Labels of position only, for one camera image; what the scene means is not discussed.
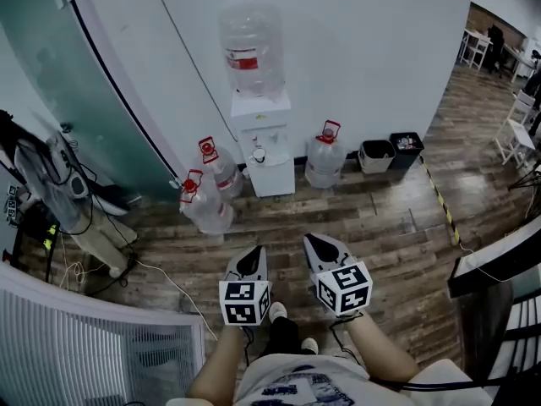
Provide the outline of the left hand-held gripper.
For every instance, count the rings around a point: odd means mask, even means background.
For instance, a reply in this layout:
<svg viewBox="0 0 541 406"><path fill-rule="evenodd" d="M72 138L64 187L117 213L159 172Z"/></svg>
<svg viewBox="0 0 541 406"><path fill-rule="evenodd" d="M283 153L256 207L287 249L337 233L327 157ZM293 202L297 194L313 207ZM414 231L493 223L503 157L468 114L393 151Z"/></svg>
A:
<svg viewBox="0 0 541 406"><path fill-rule="evenodd" d="M219 282L219 296L226 325L261 325L271 306L271 282L263 245L251 247L228 262L225 279Z"/></svg>

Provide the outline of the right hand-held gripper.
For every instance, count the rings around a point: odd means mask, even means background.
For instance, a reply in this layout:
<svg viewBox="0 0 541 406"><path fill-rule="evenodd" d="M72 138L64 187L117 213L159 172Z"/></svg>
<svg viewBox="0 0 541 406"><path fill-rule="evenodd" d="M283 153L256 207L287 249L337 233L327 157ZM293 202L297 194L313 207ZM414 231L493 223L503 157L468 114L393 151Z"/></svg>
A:
<svg viewBox="0 0 541 406"><path fill-rule="evenodd" d="M364 262L351 256L342 241L307 233L303 247L315 295L328 310L346 316L369 305L373 280Z"/></svg>

